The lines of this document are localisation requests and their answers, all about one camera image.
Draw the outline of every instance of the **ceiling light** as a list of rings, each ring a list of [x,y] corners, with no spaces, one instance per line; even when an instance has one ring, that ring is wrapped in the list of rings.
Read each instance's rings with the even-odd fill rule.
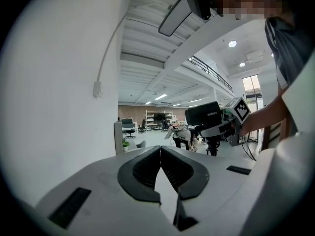
[[[195,101],[199,101],[199,100],[201,100],[201,99],[192,100],[192,101],[189,101],[188,103],[195,102]]]
[[[229,47],[234,47],[237,45],[237,42],[235,40],[232,40],[231,42],[229,42]]]
[[[163,97],[166,97],[166,96],[167,96],[167,94],[163,94],[160,97],[156,98],[155,100],[160,100],[160,99],[162,99]]]

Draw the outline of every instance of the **gray t-shirt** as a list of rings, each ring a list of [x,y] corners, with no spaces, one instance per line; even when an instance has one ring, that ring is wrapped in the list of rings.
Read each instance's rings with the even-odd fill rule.
[[[294,82],[314,49],[314,42],[304,30],[297,14],[294,24],[292,27],[280,18],[270,18],[265,25],[267,41],[276,62],[277,80],[282,89]],[[296,131],[292,122],[290,135]]]

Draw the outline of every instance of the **shelving unit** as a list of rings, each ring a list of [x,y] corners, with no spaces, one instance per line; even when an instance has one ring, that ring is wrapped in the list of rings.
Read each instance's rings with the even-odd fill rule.
[[[172,116],[173,116],[173,111],[151,112],[151,111],[146,110],[144,112],[144,117],[146,120],[146,130],[147,131],[148,131],[148,127],[154,127],[154,126],[158,127],[159,125],[161,125],[160,123],[159,124],[154,123],[154,113],[165,114],[166,119],[169,119],[169,120],[171,120]]]

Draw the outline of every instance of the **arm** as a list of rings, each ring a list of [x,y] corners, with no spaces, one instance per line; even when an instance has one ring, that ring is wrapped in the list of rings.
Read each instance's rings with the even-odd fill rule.
[[[266,107],[258,110],[248,116],[243,124],[240,135],[244,136],[247,133],[258,130],[282,121],[288,114],[288,110],[281,96],[286,91],[278,88],[278,96],[270,102]]]

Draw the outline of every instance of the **ceiling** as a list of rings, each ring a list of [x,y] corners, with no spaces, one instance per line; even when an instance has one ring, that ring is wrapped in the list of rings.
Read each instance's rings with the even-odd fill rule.
[[[177,0],[131,0],[123,33],[122,52],[165,62],[206,21],[193,13],[171,37],[158,32],[164,17]]]
[[[265,20],[252,20],[213,41],[202,51],[211,58],[214,53],[208,50],[214,49],[215,55],[221,57],[229,76],[265,66],[273,61],[273,57],[264,27]],[[237,42],[233,48],[228,46],[232,40]]]

